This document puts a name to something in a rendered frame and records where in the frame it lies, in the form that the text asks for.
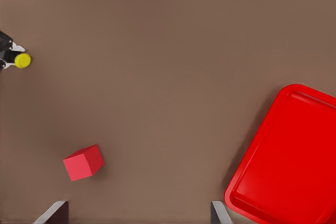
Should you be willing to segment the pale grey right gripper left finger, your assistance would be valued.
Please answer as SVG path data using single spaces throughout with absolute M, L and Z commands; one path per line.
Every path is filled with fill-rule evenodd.
M 68 201 L 57 201 L 32 224 L 69 224 Z

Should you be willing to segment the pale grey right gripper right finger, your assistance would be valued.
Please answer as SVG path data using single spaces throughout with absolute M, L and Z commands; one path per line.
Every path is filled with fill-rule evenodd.
M 211 224 L 233 224 L 221 201 L 211 201 Z

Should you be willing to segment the red cube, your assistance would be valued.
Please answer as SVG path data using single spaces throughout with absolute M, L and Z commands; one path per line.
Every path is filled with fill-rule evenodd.
M 71 181 L 93 176 L 104 165 L 97 144 L 82 148 L 63 159 Z

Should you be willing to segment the red plastic tray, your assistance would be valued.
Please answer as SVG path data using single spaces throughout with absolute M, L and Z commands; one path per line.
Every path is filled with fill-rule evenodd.
M 258 224 L 336 224 L 336 97 L 282 88 L 224 193 Z

